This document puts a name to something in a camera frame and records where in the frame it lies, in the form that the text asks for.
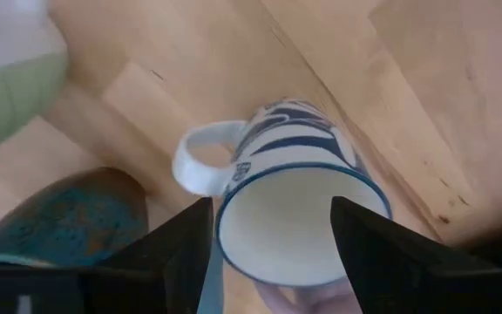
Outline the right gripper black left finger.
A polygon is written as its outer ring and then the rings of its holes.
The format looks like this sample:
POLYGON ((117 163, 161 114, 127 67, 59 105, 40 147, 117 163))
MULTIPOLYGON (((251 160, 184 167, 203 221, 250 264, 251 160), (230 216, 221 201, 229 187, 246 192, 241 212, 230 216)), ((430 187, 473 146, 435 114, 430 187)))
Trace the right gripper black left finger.
POLYGON ((213 201, 201 198, 101 265, 98 314, 197 314, 212 247, 213 201))

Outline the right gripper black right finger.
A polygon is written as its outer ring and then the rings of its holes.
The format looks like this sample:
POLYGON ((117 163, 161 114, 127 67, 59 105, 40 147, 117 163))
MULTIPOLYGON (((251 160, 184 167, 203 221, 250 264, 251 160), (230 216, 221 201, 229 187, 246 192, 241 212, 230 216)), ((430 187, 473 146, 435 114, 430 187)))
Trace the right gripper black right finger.
POLYGON ((363 314, 479 314, 494 293, 492 266, 335 196, 330 223, 363 314))

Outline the teal glazed mug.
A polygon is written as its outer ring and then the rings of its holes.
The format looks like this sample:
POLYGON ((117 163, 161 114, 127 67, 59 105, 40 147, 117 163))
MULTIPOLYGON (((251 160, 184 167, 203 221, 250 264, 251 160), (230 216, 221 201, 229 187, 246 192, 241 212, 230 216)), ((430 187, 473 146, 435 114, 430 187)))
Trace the teal glazed mug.
POLYGON ((96 264, 148 232, 146 191, 129 174, 101 167, 56 181, 0 220, 0 263, 96 264))

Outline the white mug with blue stripes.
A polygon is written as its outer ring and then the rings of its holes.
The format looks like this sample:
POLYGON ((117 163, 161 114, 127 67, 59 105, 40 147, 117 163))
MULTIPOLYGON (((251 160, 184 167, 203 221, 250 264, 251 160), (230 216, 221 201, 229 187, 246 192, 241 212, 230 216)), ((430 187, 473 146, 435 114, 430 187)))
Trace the white mug with blue stripes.
POLYGON ((334 197, 392 215, 348 139, 304 100, 280 100, 252 119, 188 131, 173 158, 173 176, 192 194, 221 198, 214 232, 226 262, 278 286, 345 278, 330 224, 334 197))

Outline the lavender mug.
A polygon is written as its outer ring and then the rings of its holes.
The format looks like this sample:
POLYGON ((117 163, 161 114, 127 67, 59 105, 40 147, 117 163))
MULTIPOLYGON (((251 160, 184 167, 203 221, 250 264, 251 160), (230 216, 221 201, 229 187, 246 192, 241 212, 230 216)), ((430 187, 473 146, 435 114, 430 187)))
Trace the lavender mug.
POLYGON ((272 314, 363 314, 347 279, 295 289, 294 301, 290 301, 278 286, 260 282, 255 282, 254 286, 272 314))

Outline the pale green and white mug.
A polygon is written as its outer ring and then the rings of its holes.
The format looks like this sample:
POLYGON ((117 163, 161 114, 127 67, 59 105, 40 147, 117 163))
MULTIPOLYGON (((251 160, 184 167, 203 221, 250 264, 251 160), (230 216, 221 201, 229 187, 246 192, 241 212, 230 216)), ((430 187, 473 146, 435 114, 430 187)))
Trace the pale green and white mug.
POLYGON ((48 0, 0 0, 0 143, 53 104, 67 66, 48 0))

